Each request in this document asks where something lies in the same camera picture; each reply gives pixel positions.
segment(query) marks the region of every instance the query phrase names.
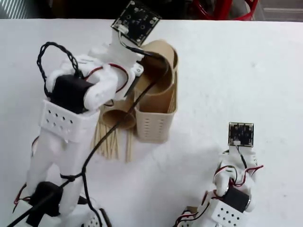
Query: wooden skewer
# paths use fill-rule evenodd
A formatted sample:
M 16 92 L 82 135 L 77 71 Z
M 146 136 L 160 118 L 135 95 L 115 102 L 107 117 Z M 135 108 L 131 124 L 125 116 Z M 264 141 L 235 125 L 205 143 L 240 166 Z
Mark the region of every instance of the wooden skewer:
M 116 129 L 116 159 L 119 159 L 119 129 Z
M 116 141 L 116 130 L 112 133 L 112 139 L 110 143 L 110 158 L 113 157 L 114 149 L 115 149 L 115 141 Z

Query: black cable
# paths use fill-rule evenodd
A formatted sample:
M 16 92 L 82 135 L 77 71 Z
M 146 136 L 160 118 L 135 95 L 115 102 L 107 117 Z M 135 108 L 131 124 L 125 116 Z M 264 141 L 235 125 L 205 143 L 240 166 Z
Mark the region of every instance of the black cable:
M 40 72 L 41 72 L 42 79 L 43 79 L 43 81 L 44 81 L 44 92 L 45 92 L 45 94 L 46 94 L 47 97 L 50 96 L 50 93 L 49 93 L 48 90 L 46 89 L 46 85 L 45 85 L 47 77 L 46 77 L 45 72 L 44 72 L 44 69 L 43 69 L 43 67 L 42 67 L 42 57 L 43 57 L 43 55 L 44 55 L 46 49 L 47 49 L 49 46 L 55 46 L 55 47 L 59 48 L 61 51 L 63 51 L 64 53 L 66 53 L 68 59 L 71 61 L 72 67 L 75 69 L 75 74 L 74 74 L 74 76 L 75 76 L 75 77 L 78 77 L 78 78 L 83 78 L 83 74 L 82 74 L 82 72 L 79 70 L 79 67 L 78 67 L 78 62 L 77 62 L 76 58 L 73 56 L 73 54 L 72 54 L 69 50 L 67 50 L 64 46 L 59 45 L 59 44 L 57 44 L 57 43 L 55 43 L 55 42 L 46 42 L 46 43 L 45 43 L 44 45 L 42 45 L 41 48 L 40 48 L 40 52 L 39 52 L 39 54 L 38 54 L 38 59 L 37 59 L 37 66 L 38 66 L 38 68 L 39 68 L 39 70 L 40 70 Z
M 44 205 L 46 202 L 48 202 L 49 200 L 51 200 L 53 198 L 53 196 L 56 195 L 55 192 L 57 192 L 58 190 L 62 189 L 63 187 L 65 187 L 70 181 L 67 180 L 66 182 L 64 182 L 63 184 L 61 184 L 56 191 L 51 192 L 48 196 L 44 197 L 44 199 L 42 199 L 39 203 L 37 203 L 35 206 L 33 206 L 31 209 L 28 209 L 26 212 L 24 212 L 22 215 L 20 215 L 17 219 L 15 219 L 12 223 L 10 223 L 7 227 L 13 227 L 16 224 L 18 224 L 22 219 L 24 219 L 27 215 L 29 215 L 31 212 L 37 210 L 38 208 L 40 208 L 42 205 Z
M 239 155 L 241 156 L 241 160 L 242 160 L 242 162 L 243 162 L 244 168 L 247 169 L 246 161 L 245 161 L 243 155 L 241 154 L 241 152 L 240 152 L 240 150 L 239 150 L 239 147 L 238 147 L 237 145 L 236 145 L 236 148 L 237 148 L 237 150 L 238 150 Z

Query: cardboard tube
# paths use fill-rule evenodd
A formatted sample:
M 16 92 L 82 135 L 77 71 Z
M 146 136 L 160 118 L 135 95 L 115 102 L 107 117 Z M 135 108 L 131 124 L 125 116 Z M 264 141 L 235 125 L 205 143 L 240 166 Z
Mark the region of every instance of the cardboard tube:
M 168 72 L 154 85 L 147 95 L 159 95 L 168 91 L 173 83 L 173 66 L 174 66 L 174 49 L 164 40 L 156 40 L 142 47 L 145 51 L 155 52 L 162 55 L 169 62 Z M 160 60 L 152 57 L 144 57 L 141 63 L 144 67 L 144 72 L 140 76 L 135 89 L 142 92 L 156 77 L 161 76 L 165 72 L 166 66 Z
M 133 104 L 134 96 L 130 95 L 126 100 L 114 101 L 113 107 L 105 107 L 101 113 L 101 121 L 108 127 L 113 127 L 119 120 L 123 119 Z M 120 129 L 130 129 L 136 125 L 134 113 L 128 115 L 119 125 Z
M 169 70 L 169 73 L 173 78 L 173 82 L 176 82 L 175 79 L 175 75 L 177 73 L 178 70 L 178 54 L 177 51 L 170 46 L 168 43 L 164 42 L 164 41 L 154 41 L 151 44 L 147 44 L 146 46 L 143 47 L 143 49 L 145 50 L 145 48 L 147 47 L 148 51 L 151 52 L 160 52 L 160 54 L 163 53 L 163 56 L 167 58 L 169 64 L 170 64 L 170 68 L 172 69 L 172 71 Z M 158 72 L 160 72 L 161 68 L 159 68 L 159 66 L 157 67 L 157 65 L 153 65 L 154 69 L 150 69 L 150 67 L 152 65 L 147 64 L 145 65 L 145 61 L 143 60 L 141 62 L 141 64 L 144 67 L 144 72 L 146 72 L 145 74 L 142 74 L 142 76 L 144 76 L 144 79 L 140 79 L 139 82 L 141 81 L 141 85 L 143 83 L 146 83 L 148 85 L 148 83 L 151 83 L 153 81 L 153 79 L 158 76 Z M 139 95 L 140 89 L 136 89 L 136 96 Z M 171 102 L 172 102 L 172 98 L 175 95 L 175 88 L 174 86 L 170 86 L 168 89 L 166 89 L 164 92 L 158 93 L 158 94 L 149 94 L 147 93 L 142 100 L 140 101 L 140 105 L 139 105 L 139 110 L 141 112 L 148 112 L 148 113 L 170 113 L 171 112 Z

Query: red object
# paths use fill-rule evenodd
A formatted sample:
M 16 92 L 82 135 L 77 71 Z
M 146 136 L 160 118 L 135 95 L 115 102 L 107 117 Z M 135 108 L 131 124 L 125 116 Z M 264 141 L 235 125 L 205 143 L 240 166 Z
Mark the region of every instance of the red object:
M 251 20 L 252 15 L 255 12 L 258 0 L 244 1 L 246 1 L 246 3 L 249 5 L 250 12 L 232 20 Z M 202 20 L 228 20 L 228 13 L 232 6 L 232 0 L 217 0 L 213 15 L 207 13 L 207 11 L 201 5 L 200 0 L 193 0 L 192 6 L 194 7 L 194 9 L 196 9 L 199 17 Z

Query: red wire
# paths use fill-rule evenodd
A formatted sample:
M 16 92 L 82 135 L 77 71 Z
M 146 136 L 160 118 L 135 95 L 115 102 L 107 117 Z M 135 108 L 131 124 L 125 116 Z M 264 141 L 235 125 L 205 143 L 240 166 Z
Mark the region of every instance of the red wire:
M 17 194 L 17 196 L 16 196 L 16 198 L 15 198 L 15 200 L 14 200 L 14 204 L 15 204 L 15 205 L 16 205 L 16 204 L 18 203 L 18 201 L 20 200 L 20 195 L 21 195 L 23 189 L 25 189 L 26 186 L 27 186 L 27 183 L 25 183 L 25 184 L 22 186 L 22 188 L 20 189 L 19 193 Z
M 263 168 L 264 166 L 261 165 L 261 166 L 258 166 L 258 167 L 254 167 L 254 168 L 248 168 L 244 171 L 244 176 L 243 176 L 243 180 L 242 180 L 242 183 L 234 183 L 233 185 L 236 186 L 236 187 L 241 187 L 245 184 L 245 181 L 246 181 L 246 173 L 248 173 L 248 171 L 250 170 L 254 170 L 254 172 L 252 173 L 252 175 L 259 169 Z
M 128 80 L 129 80 L 129 76 L 128 76 L 127 71 L 123 67 L 121 67 L 120 65 L 117 65 L 117 64 L 114 64 L 114 63 L 109 63 L 109 65 L 112 66 L 112 67 L 114 67 L 114 68 L 122 70 L 126 74 L 126 77 L 127 77 L 126 82 L 116 91 L 116 93 L 117 93 L 117 92 L 121 91 L 126 86 Z M 98 70 L 101 70 L 101 69 L 103 69 L 103 66 L 100 66 L 100 67 L 97 67 L 97 68 L 93 69 L 88 74 L 88 76 L 85 78 L 85 80 L 87 80 L 94 72 L 96 72 Z

